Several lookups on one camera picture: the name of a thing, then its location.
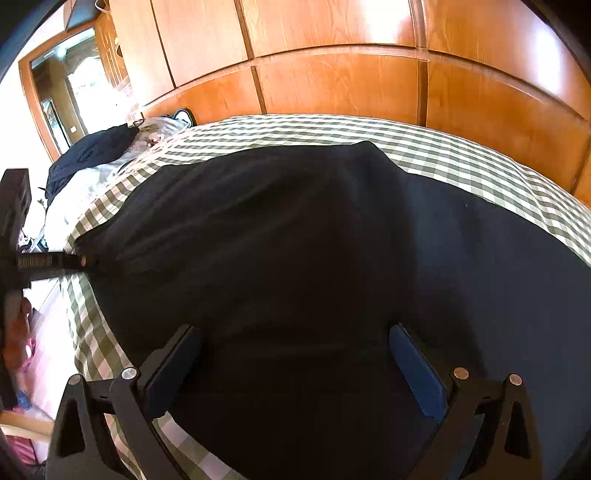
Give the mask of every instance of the wooden wall panel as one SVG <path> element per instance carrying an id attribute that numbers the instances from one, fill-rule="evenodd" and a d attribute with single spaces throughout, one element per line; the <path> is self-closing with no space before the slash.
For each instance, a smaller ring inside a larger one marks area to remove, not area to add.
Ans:
<path id="1" fill-rule="evenodd" d="M 189 108 L 198 124 L 217 122 L 235 115 L 261 113 L 250 68 L 208 80 L 189 89 L 179 89 L 155 105 L 144 109 L 144 116 L 174 113 Z"/>
<path id="2" fill-rule="evenodd" d="M 591 208 L 591 154 L 587 159 L 577 189 L 574 191 L 574 196 Z"/>
<path id="3" fill-rule="evenodd" d="M 177 86 L 246 60 L 233 0 L 152 0 Z"/>
<path id="4" fill-rule="evenodd" d="M 109 5 L 135 97 L 145 105 L 174 88 L 150 0 L 111 0 Z"/>
<path id="5" fill-rule="evenodd" d="M 435 60 L 428 65 L 427 127 L 494 148 L 565 190 L 589 139 L 589 126 L 560 105 Z"/>
<path id="6" fill-rule="evenodd" d="M 242 0 L 256 57 L 353 43 L 414 45 L 408 0 Z"/>
<path id="7" fill-rule="evenodd" d="M 288 56 L 258 66 L 268 113 L 335 113 L 417 122 L 416 59 Z"/>
<path id="8" fill-rule="evenodd" d="M 554 31 L 520 0 L 423 0 L 427 48 L 490 65 L 591 118 L 591 86 Z"/>

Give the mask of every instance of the metal bolt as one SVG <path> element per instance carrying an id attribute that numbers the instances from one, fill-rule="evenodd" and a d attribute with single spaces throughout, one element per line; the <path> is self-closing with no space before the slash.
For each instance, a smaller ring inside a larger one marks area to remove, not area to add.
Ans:
<path id="1" fill-rule="evenodd" d="M 77 384 L 79 384 L 79 383 L 80 383 L 80 380 L 82 380 L 82 376 L 81 376 L 81 375 L 79 375 L 79 374 L 76 374 L 76 375 L 72 375 L 72 376 L 70 377 L 70 379 L 68 380 L 68 383 L 69 383 L 70 385 L 77 385 Z"/>
<path id="2" fill-rule="evenodd" d="M 519 387 L 523 383 L 523 380 L 517 374 L 511 374 L 511 375 L 509 375 L 509 381 L 512 384 L 516 385 L 517 387 Z"/>
<path id="3" fill-rule="evenodd" d="M 132 378 L 135 378 L 135 376 L 138 374 L 138 371 L 134 368 L 134 367 L 129 367 L 126 368 L 125 370 L 123 370 L 121 372 L 121 376 L 125 379 L 125 380 L 131 380 Z"/>
<path id="4" fill-rule="evenodd" d="M 453 376 L 458 380 L 466 380 L 470 376 L 470 372 L 462 367 L 457 367 L 453 371 Z"/>

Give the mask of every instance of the wooden headboard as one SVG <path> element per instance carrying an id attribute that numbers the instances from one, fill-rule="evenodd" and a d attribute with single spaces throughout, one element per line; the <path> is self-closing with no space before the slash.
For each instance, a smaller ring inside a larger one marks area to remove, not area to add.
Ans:
<path id="1" fill-rule="evenodd" d="M 591 85 L 521 0 L 110 0 L 145 116 L 339 113 L 492 147 L 591 205 Z"/>

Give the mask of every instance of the gingham bedspread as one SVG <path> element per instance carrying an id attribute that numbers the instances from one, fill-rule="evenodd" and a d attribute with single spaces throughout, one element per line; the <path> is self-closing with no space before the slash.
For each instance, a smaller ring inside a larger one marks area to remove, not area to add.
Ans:
<path id="1" fill-rule="evenodd" d="M 68 238 L 66 250 L 73 249 L 78 236 L 115 215 L 133 189 L 164 165 L 197 163 L 268 145 L 354 144 L 364 140 L 374 143 L 406 172 L 450 183 L 522 216 L 554 235 L 591 266 L 591 210 L 534 170 L 463 138 L 387 120 L 334 115 L 234 117 L 167 139 L 128 165 L 109 190 L 90 205 Z M 87 277 L 77 274 L 62 278 L 60 286 L 69 305 L 67 315 L 78 371 L 87 380 L 102 380 L 131 366 L 103 317 Z M 197 416 L 204 414 L 207 412 L 195 412 Z M 121 458 L 140 478 L 116 420 L 110 417 L 108 424 Z M 243 478 L 187 435 L 170 415 L 155 420 L 154 425 L 190 478 Z"/>

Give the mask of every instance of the black blanket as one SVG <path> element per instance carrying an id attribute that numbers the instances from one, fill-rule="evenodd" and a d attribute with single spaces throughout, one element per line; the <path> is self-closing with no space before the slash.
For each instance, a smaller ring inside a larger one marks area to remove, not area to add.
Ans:
<path id="1" fill-rule="evenodd" d="M 124 124 L 79 139 L 49 168 L 45 189 L 47 206 L 51 205 L 77 171 L 117 160 L 129 148 L 138 132 L 138 127 Z"/>
<path id="2" fill-rule="evenodd" d="M 252 480 L 396 479 L 433 431 L 388 352 L 397 321 L 530 392 L 554 477 L 591 425 L 591 269 L 556 238 L 369 142 L 167 166 L 82 252 L 139 365 L 182 323 L 206 346 L 171 409 Z"/>

